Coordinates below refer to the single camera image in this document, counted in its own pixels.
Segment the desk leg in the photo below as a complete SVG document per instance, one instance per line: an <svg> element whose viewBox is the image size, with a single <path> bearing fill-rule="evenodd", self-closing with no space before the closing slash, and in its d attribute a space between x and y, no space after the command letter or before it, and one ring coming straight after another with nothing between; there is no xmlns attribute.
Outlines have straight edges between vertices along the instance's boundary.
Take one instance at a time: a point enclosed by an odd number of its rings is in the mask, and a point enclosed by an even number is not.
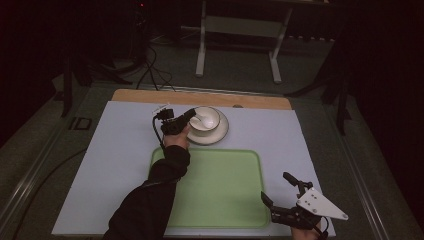
<svg viewBox="0 0 424 240"><path fill-rule="evenodd" d="M289 23L292 11L293 11L293 8L289 8L287 10L284 23L281 24L281 29L278 33L277 45L275 46L274 51L269 52L269 61L271 63L272 76L274 78L274 83L276 84L282 83L281 76L280 76L280 69L278 68L277 57L278 57L278 53L280 52L281 44L283 43L283 40L284 40L284 35L286 33L287 25Z"/></svg>
<svg viewBox="0 0 424 240"><path fill-rule="evenodd" d="M196 66L196 77L203 77L203 69L205 67L205 35L206 35L206 1L203 1L202 5L202 19L200 22L200 48L199 55L197 56L197 66Z"/></svg>

